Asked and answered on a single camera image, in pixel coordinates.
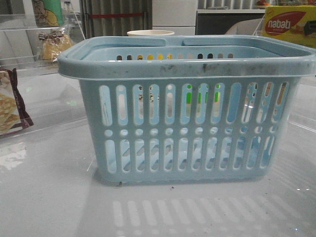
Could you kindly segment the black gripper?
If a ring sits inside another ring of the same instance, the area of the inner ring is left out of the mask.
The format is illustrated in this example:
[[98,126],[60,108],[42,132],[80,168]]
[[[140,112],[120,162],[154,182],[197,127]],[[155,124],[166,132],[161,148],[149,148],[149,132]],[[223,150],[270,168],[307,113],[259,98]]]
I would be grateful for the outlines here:
[[316,33],[316,20],[307,21],[304,25],[304,35]]

